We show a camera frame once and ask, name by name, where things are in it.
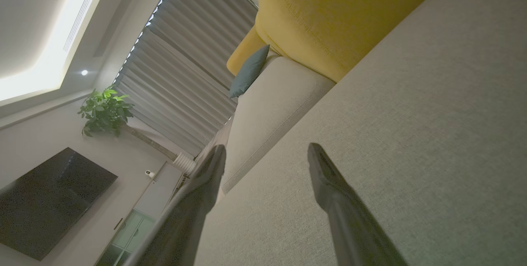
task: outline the ceiling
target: ceiling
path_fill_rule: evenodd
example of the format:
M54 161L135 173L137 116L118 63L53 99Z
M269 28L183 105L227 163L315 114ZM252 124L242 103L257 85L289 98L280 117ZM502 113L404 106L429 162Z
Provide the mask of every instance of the ceiling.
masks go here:
M54 33L53 27L60 18L60 10L65 1L0 0L0 37L9 39L3 40L0 45L0 83L6 77L23 72L42 55L47 39ZM115 76L120 65L106 63L109 59L119 59L121 63L124 61L157 1L98 0L85 24L85 30L79 30L77 45L71 48L68 55L70 59L65 63L63 80L59 86L4 101L0 99L0 119L60 97L92 89L102 68L105 68L107 75ZM83 70L87 70L86 76L81 74Z
M0 0L0 78L32 67L42 54L66 0Z

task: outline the gray curtain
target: gray curtain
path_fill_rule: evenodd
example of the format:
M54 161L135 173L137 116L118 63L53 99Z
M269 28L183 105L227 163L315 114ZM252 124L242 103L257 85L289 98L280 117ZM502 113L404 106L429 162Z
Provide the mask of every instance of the gray curtain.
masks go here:
M256 12L248 0L162 0L115 89L137 118L198 155L235 111L226 62Z

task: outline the sofa seat cushion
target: sofa seat cushion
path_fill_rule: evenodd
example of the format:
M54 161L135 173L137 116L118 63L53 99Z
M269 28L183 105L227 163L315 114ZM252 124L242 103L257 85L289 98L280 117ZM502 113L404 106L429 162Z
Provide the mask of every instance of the sofa seat cushion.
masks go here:
M287 59L274 59L238 98L222 189L227 193L335 83Z
M336 264L310 142L408 265L525 265L526 5L425 1L211 210L195 265Z
M259 0L271 48L338 82L424 0Z

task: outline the air vent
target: air vent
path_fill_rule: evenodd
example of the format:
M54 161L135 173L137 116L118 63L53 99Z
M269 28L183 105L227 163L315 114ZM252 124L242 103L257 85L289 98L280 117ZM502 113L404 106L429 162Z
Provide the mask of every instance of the air vent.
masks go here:
M84 19L84 16L86 15L91 3L92 0L84 0L84 2L82 3L81 9L79 10L79 14L77 14L77 18L75 18L75 22L73 23L73 27L71 28L70 34L66 39L64 48L62 48L64 52L68 52L70 50L73 40L75 39L75 36L77 35L79 28L81 27L82 20Z

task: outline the television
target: television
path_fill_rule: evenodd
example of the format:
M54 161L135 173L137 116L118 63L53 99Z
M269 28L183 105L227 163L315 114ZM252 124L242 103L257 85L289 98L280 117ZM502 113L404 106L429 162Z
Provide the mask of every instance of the television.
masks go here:
M0 189L0 242L41 261L116 179L62 150Z

